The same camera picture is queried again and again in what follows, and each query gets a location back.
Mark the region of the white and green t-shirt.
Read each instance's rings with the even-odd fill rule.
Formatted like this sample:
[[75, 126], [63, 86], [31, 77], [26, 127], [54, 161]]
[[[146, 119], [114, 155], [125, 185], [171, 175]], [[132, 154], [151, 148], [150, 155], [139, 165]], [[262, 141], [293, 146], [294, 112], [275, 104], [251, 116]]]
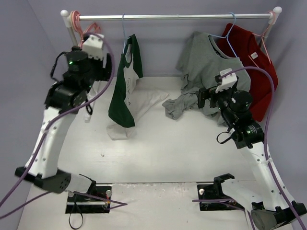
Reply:
[[111, 119], [106, 130], [112, 140], [128, 139], [139, 119], [168, 97], [162, 90], [142, 90], [142, 58], [135, 34], [126, 40], [118, 65], [116, 84], [108, 109]]

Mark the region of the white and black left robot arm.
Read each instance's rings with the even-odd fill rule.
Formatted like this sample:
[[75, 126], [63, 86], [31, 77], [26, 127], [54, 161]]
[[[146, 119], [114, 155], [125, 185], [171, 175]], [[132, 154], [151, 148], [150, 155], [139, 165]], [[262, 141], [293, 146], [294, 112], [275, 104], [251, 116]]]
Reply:
[[94, 59], [79, 47], [65, 52], [68, 69], [63, 79], [54, 83], [47, 93], [43, 122], [35, 150], [15, 176], [36, 187], [55, 194], [78, 193], [90, 201], [96, 195], [96, 181], [58, 168], [59, 155], [67, 132], [79, 110], [93, 103], [103, 92], [89, 99], [88, 94], [96, 81], [111, 82], [114, 76], [113, 56]]

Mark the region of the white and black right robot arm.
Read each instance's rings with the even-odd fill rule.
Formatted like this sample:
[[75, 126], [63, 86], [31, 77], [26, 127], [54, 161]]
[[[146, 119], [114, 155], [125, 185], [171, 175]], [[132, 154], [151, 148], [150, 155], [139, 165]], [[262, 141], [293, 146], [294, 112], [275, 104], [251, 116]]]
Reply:
[[249, 110], [253, 100], [250, 93], [235, 86], [221, 92], [211, 87], [201, 88], [197, 97], [199, 108], [208, 100], [211, 108], [220, 110], [227, 125], [227, 140], [232, 140], [245, 157], [260, 191], [257, 194], [247, 189], [228, 173], [214, 178], [213, 194], [227, 196], [240, 204], [251, 230], [273, 230], [300, 220], [307, 208], [293, 199], [277, 172], [264, 143], [264, 132]]

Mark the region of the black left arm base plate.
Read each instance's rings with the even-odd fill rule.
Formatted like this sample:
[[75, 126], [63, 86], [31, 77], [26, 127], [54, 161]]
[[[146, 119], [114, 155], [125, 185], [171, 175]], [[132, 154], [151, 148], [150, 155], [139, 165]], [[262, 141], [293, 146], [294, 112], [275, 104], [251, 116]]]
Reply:
[[[112, 185], [98, 184], [94, 196], [104, 199], [111, 198]], [[86, 197], [83, 195], [72, 195], [67, 197], [66, 214], [107, 214], [110, 212], [110, 203], [97, 198]]]

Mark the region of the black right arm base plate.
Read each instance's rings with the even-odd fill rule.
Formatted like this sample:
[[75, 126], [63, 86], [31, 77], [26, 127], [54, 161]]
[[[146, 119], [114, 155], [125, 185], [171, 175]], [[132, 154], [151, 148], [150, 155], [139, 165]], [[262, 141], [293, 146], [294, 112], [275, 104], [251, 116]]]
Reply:
[[222, 183], [235, 177], [230, 174], [223, 174], [214, 177], [213, 182], [197, 184], [198, 200], [200, 211], [231, 211], [245, 209], [234, 199], [222, 192]]

